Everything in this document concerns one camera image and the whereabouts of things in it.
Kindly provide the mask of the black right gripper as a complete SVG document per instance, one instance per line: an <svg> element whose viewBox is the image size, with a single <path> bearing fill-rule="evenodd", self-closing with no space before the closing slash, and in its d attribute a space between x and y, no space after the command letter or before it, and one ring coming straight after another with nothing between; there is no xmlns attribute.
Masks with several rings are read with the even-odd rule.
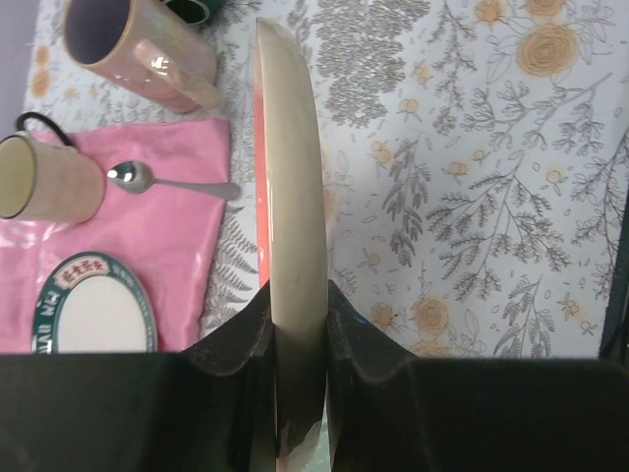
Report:
<svg viewBox="0 0 629 472"><path fill-rule="evenodd" d="M628 236L622 235L605 312L599 357L628 363Z"/></svg>

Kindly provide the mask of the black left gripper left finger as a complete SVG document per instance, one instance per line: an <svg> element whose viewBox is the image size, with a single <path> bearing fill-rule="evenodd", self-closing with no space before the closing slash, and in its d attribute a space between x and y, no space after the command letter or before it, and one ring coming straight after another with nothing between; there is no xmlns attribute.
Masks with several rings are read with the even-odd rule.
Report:
<svg viewBox="0 0 629 472"><path fill-rule="evenodd" d="M262 288L179 353L5 355L5 471L272 471L274 327Z"/></svg>

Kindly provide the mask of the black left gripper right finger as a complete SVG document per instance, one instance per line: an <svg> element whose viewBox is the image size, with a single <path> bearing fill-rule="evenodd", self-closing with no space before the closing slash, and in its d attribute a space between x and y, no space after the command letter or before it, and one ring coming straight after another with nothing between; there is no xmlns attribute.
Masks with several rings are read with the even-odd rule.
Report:
<svg viewBox="0 0 629 472"><path fill-rule="evenodd" d="M624 471L628 374L595 360L421 358L328 287L335 471Z"/></svg>

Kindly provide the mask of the cream and pink branch plate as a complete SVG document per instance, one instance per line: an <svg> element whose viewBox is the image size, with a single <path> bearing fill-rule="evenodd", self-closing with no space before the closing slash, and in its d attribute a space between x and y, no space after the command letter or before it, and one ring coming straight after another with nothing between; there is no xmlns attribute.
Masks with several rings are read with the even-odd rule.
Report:
<svg viewBox="0 0 629 472"><path fill-rule="evenodd" d="M327 250L310 71L294 36L257 18L254 51L257 258L275 337L279 471L301 471L319 439L325 394Z"/></svg>

